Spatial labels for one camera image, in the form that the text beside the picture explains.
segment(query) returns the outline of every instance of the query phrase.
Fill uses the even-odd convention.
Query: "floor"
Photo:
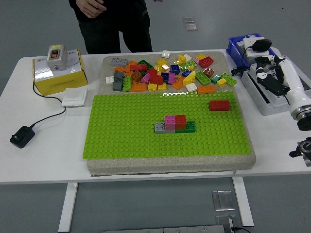
[[[228,38],[260,33],[311,77],[311,2],[303,0],[146,0],[154,51],[225,49]],[[187,32],[182,17],[194,17]],[[0,93],[17,61],[45,56],[65,44],[86,54],[67,1],[0,1]],[[121,40],[122,52],[128,49]],[[245,177],[255,227],[252,233],[310,232],[311,175]],[[213,188],[231,189],[227,178],[81,183],[71,232],[213,224]],[[57,232],[66,184],[0,185],[0,232]]]

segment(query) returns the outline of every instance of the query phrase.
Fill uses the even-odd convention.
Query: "power adapter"
[[[12,135],[10,142],[18,148],[24,148],[34,135],[35,133],[32,130],[32,127],[22,126],[14,135]]]

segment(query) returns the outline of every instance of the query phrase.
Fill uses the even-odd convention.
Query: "table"
[[[224,53],[230,70],[235,67],[225,50],[214,51]],[[0,184],[68,183],[63,214],[69,216],[69,212],[72,213],[73,210],[76,187],[79,182],[233,177],[239,205],[246,203],[245,208],[240,206],[241,218],[245,219],[245,224],[243,222],[245,226],[251,224],[252,219],[247,218],[250,210],[248,210],[247,201],[243,200],[243,197],[246,197],[243,176],[311,173],[311,167],[306,167],[302,157],[291,158],[289,156],[289,152],[295,150],[297,142],[305,140],[310,133],[299,131],[296,122],[288,112],[270,116],[261,115],[243,84],[238,82],[235,85],[236,92],[257,157],[252,169],[212,173],[91,177],[86,167],[86,160],[82,159],[82,153],[92,100],[93,96],[98,94],[102,61],[106,56],[108,55],[82,55],[89,83],[85,107],[68,108],[64,115],[38,123],[33,128],[34,138],[23,149],[9,142],[11,135],[21,126],[30,126],[37,120],[61,112],[62,108],[57,100],[42,98],[33,92],[33,57],[25,57],[18,61],[0,97],[0,122],[2,122]],[[53,96],[62,98],[63,94],[57,93]],[[244,209],[246,210],[245,218],[242,216]]]

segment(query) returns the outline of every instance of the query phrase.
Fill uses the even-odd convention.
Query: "blue bin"
[[[241,35],[241,36],[236,36],[236,37],[230,37],[229,40],[229,45],[228,48],[226,49],[226,52],[230,55],[234,63],[237,65],[237,67],[242,66],[242,54],[240,53],[238,47],[237,47],[237,42],[243,41],[245,37],[248,37],[250,35],[255,35],[256,37],[261,37],[259,33],[253,33],[253,34],[247,34],[247,35]],[[270,48],[269,50],[270,55],[275,55],[275,53],[272,51]],[[243,58],[243,66],[250,67],[251,64],[248,64],[246,60]]]

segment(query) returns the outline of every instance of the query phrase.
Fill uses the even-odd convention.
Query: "red lego brick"
[[[202,68],[207,68],[213,64],[214,60],[211,57],[205,57],[199,61],[199,65]]]
[[[141,65],[131,65],[130,66],[130,70],[131,71],[142,71],[142,70],[146,70],[147,69],[147,64],[141,64]]]
[[[175,130],[185,130],[186,129],[186,115],[176,115],[175,116]]]
[[[210,111],[229,111],[230,103],[228,100],[211,100],[209,101]]]
[[[164,83],[163,77],[157,74],[150,74],[149,82],[153,84],[157,84],[159,86],[161,86]]]

